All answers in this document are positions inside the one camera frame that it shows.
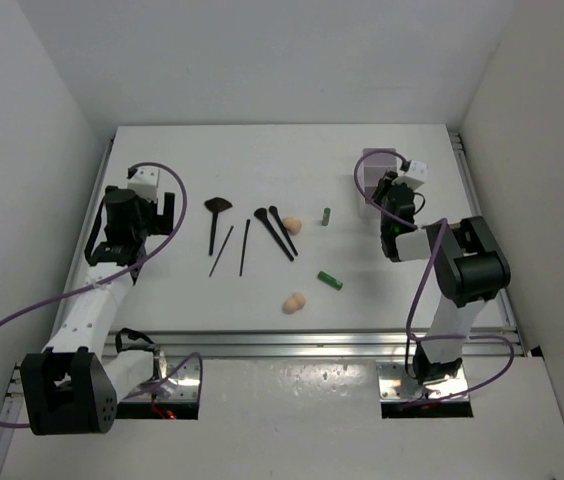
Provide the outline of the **green lipstick tube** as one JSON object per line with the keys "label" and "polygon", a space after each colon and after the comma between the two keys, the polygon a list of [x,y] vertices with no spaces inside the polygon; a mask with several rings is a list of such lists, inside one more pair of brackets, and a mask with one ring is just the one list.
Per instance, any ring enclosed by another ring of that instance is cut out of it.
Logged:
{"label": "green lipstick tube", "polygon": [[317,279],[337,291],[340,291],[343,288],[342,281],[338,280],[325,271],[319,271],[317,274]]}
{"label": "green lipstick tube", "polygon": [[331,209],[328,207],[325,207],[323,209],[323,214],[322,214],[322,219],[321,219],[321,225],[322,226],[328,226],[330,223],[330,216],[331,216]]}

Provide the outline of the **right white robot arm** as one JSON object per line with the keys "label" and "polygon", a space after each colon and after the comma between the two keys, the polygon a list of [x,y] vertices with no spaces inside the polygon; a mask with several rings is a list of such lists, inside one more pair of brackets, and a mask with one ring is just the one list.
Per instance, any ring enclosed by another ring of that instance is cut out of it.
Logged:
{"label": "right white robot arm", "polygon": [[435,274],[441,292],[411,363],[412,377],[423,385],[459,370],[464,338],[486,303],[509,285],[511,270],[484,217],[417,228],[415,197],[413,187],[387,171],[371,199],[384,210],[380,239],[385,257],[394,263],[425,260],[425,271]]}

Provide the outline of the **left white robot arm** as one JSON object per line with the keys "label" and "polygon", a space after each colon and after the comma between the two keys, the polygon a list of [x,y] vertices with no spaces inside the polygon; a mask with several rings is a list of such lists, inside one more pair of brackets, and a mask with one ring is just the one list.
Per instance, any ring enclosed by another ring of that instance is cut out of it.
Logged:
{"label": "left white robot arm", "polygon": [[20,366],[34,434],[106,433],[121,400],[165,378],[165,355],[150,339],[140,346],[118,345],[108,364],[101,356],[118,309],[139,278],[147,238],[170,237],[174,214],[171,192],[157,198],[106,188],[84,250],[86,290],[43,351],[26,355]]}

